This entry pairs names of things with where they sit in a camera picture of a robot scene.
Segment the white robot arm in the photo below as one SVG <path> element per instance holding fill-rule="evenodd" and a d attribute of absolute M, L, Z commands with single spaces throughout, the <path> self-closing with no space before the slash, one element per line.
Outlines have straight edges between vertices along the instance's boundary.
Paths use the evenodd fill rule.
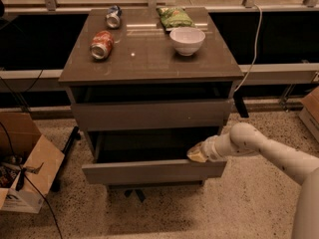
<path fill-rule="evenodd" d="M 227 156 L 261 154 L 301 186 L 291 239 L 319 239 L 319 158 L 270 139 L 247 122 L 235 124 L 228 133 L 214 135 L 187 151 L 195 162 Z"/>

